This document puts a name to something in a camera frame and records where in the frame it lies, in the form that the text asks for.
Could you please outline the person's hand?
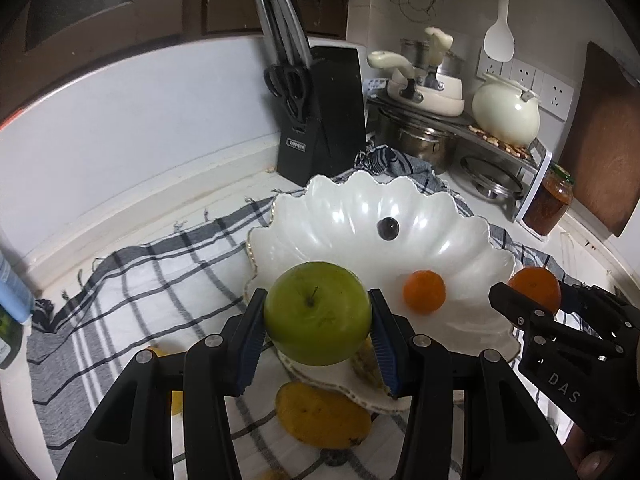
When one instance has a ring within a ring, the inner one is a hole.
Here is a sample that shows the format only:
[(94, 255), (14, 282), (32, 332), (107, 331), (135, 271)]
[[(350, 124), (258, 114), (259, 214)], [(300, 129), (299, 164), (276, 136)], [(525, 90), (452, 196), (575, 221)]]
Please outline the person's hand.
[(577, 474), (580, 480), (597, 480), (611, 463), (612, 455), (598, 451), (587, 455), (579, 464)]

